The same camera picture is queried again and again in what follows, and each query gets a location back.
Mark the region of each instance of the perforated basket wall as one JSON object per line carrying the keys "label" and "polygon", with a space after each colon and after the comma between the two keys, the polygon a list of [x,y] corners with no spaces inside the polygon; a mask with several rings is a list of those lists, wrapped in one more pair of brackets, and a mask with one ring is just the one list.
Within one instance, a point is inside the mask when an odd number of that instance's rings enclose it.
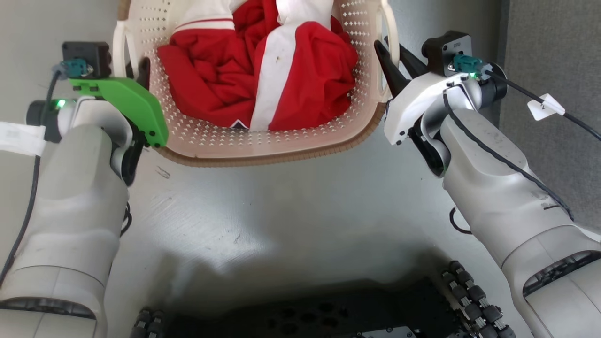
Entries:
{"label": "perforated basket wall", "polygon": [[187,117],[177,109],[156,49],[169,43],[190,1],[122,0],[115,29],[117,76],[125,76],[125,48],[135,70],[139,60],[150,58],[150,91],[159,99],[170,132],[167,148],[159,150],[162,155],[193,167],[269,164],[342,152],[357,146],[375,130],[385,109],[379,85],[382,77],[373,48],[373,42],[382,35],[382,0],[335,1],[333,15],[349,33],[359,54],[351,108],[318,128],[285,132],[221,128]]}

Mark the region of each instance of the red cloth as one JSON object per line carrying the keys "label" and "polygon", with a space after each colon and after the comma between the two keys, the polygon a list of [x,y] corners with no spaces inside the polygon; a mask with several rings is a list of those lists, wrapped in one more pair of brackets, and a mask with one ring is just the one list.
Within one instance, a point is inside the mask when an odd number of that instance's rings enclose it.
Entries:
{"label": "red cloth", "polygon": [[296,50],[288,82],[269,130],[315,128],[350,108],[358,56],[349,35],[332,17],[332,31],[317,22],[296,30]]}
{"label": "red cloth", "polygon": [[[249,128],[267,36],[279,27],[277,18],[275,0],[249,0],[233,13],[235,31],[177,31],[157,53],[179,110],[218,126]],[[317,127],[350,106],[357,54],[334,18],[332,31],[316,22],[297,29],[293,65],[270,130]]]}

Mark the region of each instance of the black cable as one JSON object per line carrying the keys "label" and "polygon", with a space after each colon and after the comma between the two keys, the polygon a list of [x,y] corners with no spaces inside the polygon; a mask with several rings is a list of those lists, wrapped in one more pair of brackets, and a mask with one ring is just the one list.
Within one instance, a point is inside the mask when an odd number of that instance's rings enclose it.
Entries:
{"label": "black cable", "polygon": [[532,92],[520,87],[519,85],[515,84],[514,82],[509,81],[508,79],[505,79],[503,76],[495,74],[493,72],[491,72],[490,70],[487,70],[486,72],[484,72],[486,75],[490,75],[493,78],[495,78],[496,80],[499,80],[501,82],[503,82],[504,84],[508,85],[509,87],[519,91],[520,93],[530,97],[531,99],[535,100],[536,102],[543,104],[545,102],[545,100],[541,99],[540,97],[536,96],[535,94],[533,94]]}
{"label": "black cable", "polygon": [[132,225],[132,219],[132,210],[129,206],[129,202],[127,202],[127,208],[125,209],[125,215],[123,217],[123,221],[125,222],[125,220],[127,220],[127,224],[125,225],[125,227],[123,227],[123,229],[121,229],[120,237],[123,237],[123,235],[129,230],[129,227]]}
{"label": "black cable", "polygon": [[584,130],[586,130],[587,132],[589,132],[592,136],[596,137],[597,140],[601,141],[601,135],[599,135],[599,133],[594,130],[593,128],[591,128],[588,124],[578,120],[576,117],[574,117],[574,115],[565,113],[564,117],[567,118],[568,120],[576,123],[578,126],[580,126],[580,128],[583,128]]}
{"label": "black cable", "polygon": [[13,266],[14,260],[16,258],[15,255],[17,254],[17,250],[19,249],[19,246],[21,245],[21,241],[23,240],[25,231],[27,230],[27,226],[29,225],[29,220],[31,219],[31,213],[34,209],[35,194],[37,192],[38,177],[40,175],[40,162],[41,162],[41,157],[36,156],[35,162],[34,162],[34,175],[33,175],[33,179],[31,182],[31,192],[29,193],[29,205],[27,205],[27,211],[25,212],[25,219],[23,220],[23,225],[21,225],[21,230],[19,231],[19,234],[17,235],[17,239],[15,240],[15,242],[13,244],[13,248],[10,250],[10,253],[8,254],[8,258],[6,259],[6,262],[4,262],[4,267],[0,274],[0,287],[2,286],[2,284],[4,282],[4,278],[6,278],[8,271]]}
{"label": "black cable", "polygon": [[[54,94],[54,88],[56,87],[56,83],[58,82],[58,78],[61,76],[61,72],[55,72],[52,75],[52,80],[50,80],[50,86],[48,87],[48,92],[46,94],[46,101],[44,102],[44,108],[41,112],[41,125],[44,125],[44,120],[46,118],[46,114],[50,109],[50,103],[52,102],[52,95]],[[27,211],[25,212],[25,219],[23,219],[23,224],[21,225],[21,230],[19,230],[19,234],[17,235],[17,239],[15,240],[10,253],[4,262],[4,267],[2,268],[2,272],[0,272],[0,287],[2,286],[8,271],[13,266],[15,255],[17,254],[17,250],[21,245],[21,241],[25,236],[25,232],[27,231],[27,227],[29,226],[29,220],[31,219],[31,214],[34,209],[35,204],[35,195],[37,193],[38,179],[40,177],[40,162],[41,157],[36,156],[34,161],[34,174],[33,179],[31,181],[31,192],[29,193],[29,204],[27,205]]]}
{"label": "black cable", "polygon": [[451,220],[451,225],[455,228],[455,230],[457,230],[460,233],[464,233],[466,235],[473,235],[473,233],[469,230],[463,230],[460,227],[457,226],[457,223],[455,223],[455,211],[457,211],[457,208],[454,207],[451,212],[449,213],[449,219]]}
{"label": "black cable", "polygon": [[54,88],[56,87],[56,83],[58,82],[58,78],[61,76],[61,72],[55,72],[52,75],[52,80],[50,81],[50,87],[48,87],[48,92],[46,94],[46,101],[44,102],[44,108],[41,111],[41,122],[42,126],[45,125],[46,114],[50,111],[50,103],[52,102],[52,94],[54,93]]}
{"label": "black cable", "polygon": [[[505,79],[504,77],[497,75],[493,72],[491,72],[490,70],[487,70],[485,72],[485,74],[490,75],[492,77],[494,77],[496,80],[499,80],[507,85],[509,85],[510,87],[514,88],[515,90],[519,91],[520,93],[534,99],[536,102],[544,105],[545,104],[545,100],[541,99],[540,97],[536,96],[535,94],[533,94],[532,92],[520,87],[519,85],[515,84],[514,82],[509,81],[508,79]],[[576,123],[580,128],[583,128],[584,130],[586,130],[588,133],[590,133],[592,136],[594,136],[595,138],[597,138],[597,140],[601,141],[601,135],[594,130],[591,126],[589,126],[588,124],[580,121],[579,119],[577,119],[574,115],[568,114],[568,113],[564,113],[563,117],[567,118],[568,120]]]}
{"label": "black cable", "polygon": [[553,198],[567,212],[570,219],[572,221],[574,221],[574,215],[572,214],[570,207],[568,207],[568,205],[565,202],[563,202],[563,200],[559,196],[557,196],[556,193],[554,193],[551,189],[549,189],[547,186],[545,186],[541,181],[536,179],[534,176],[528,174],[526,171],[524,171],[517,165],[511,163],[511,161],[509,161],[508,159],[505,159],[503,156],[499,155],[496,151],[492,150],[487,145],[485,145],[482,141],[480,141],[480,139],[478,139],[474,134],[472,134],[472,132],[469,131],[469,129],[463,124],[463,122],[461,122],[461,120],[459,120],[459,118],[455,115],[455,112],[449,105],[449,100],[448,100],[448,96],[446,93],[443,95],[443,98],[444,98],[444,102],[445,102],[445,107],[447,108],[447,111],[449,112],[449,116],[451,116],[451,118],[453,119],[453,121],[455,122],[457,127],[459,127],[459,129],[461,129],[465,133],[465,135],[467,135],[469,137],[470,140],[476,142],[476,144],[478,144],[478,146],[480,146],[480,148],[482,148],[485,152],[491,154],[495,159],[501,161],[502,163],[506,164],[511,169],[522,174],[523,177],[526,177],[526,179],[528,179],[532,183],[536,184],[541,190],[543,190],[544,192],[549,194],[549,196],[551,196],[551,198]]}

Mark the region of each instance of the green 3d-printed part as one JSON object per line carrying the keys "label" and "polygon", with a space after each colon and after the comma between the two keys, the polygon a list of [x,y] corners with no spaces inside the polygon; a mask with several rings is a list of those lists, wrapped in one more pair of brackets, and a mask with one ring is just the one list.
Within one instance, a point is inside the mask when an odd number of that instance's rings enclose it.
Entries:
{"label": "green 3d-printed part", "polygon": [[169,130],[159,101],[154,95],[128,78],[69,79],[81,95],[99,96],[110,102],[145,133],[153,147],[165,147]]}

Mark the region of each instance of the white fabric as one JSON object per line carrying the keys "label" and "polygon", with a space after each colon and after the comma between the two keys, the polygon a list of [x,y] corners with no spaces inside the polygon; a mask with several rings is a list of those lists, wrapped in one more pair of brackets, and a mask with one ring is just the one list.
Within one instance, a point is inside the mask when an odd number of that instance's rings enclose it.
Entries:
{"label": "white fabric", "polygon": [[278,22],[282,25],[316,21],[325,28],[332,29],[334,0],[276,0],[276,5],[279,13]]}
{"label": "white fabric", "polygon": [[0,150],[29,155],[41,156],[46,147],[44,126],[26,126],[0,122]]}
{"label": "white fabric", "polygon": [[242,4],[244,4],[248,0],[231,0],[230,3],[230,11],[234,13]]}
{"label": "white fabric", "polygon": [[175,29],[234,29],[233,9],[242,5],[243,0],[193,0],[181,24]]}
{"label": "white fabric", "polygon": [[267,36],[251,131],[266,131],[278,109],[296,51],[296,29],[316,21],[331,29],[334,0],[276,0],[282,26]]}
{"label": "white fabric", "polygon": [[251,131],[266,131],[278,109],[279,98],[284,92],[292,68],[298,25],[284,25],[274,29],[268,36],[265,54],[259,73],[257,101],[252,113]]}

